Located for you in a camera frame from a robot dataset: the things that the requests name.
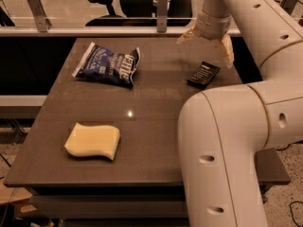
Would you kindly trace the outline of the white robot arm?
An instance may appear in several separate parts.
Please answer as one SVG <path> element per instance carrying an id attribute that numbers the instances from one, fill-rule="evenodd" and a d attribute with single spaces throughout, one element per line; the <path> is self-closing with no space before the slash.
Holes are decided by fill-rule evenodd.
<path id="1" fill-rule="evenodd" d="M 254 156 L 302 138 L 301 26 L 273 0 L 205 0 L 195 29 L 216 39 L 230 21 L 263 79 L 202 91 L 180 112 L 190 227 L 267 227 Z"/>

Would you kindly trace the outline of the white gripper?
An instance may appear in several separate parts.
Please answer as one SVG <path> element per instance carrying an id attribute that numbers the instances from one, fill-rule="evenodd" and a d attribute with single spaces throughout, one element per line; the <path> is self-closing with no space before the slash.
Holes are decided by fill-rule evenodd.
<path id="1" fill-rule="evenodd" d="M 192 40 L 198 36 L 208 40 L 220 40 L 220 47 L 223 53 L 223 61 L 227 68 L 231 68 L 234 63 L 234 51 L 231 38 L 227 33 L 231 23 L 231 15 L 226 17 L 214 17 L 201 11 L 195 23 L 185 33 L 183 33 L 176 41 L 177 44 Z"/>

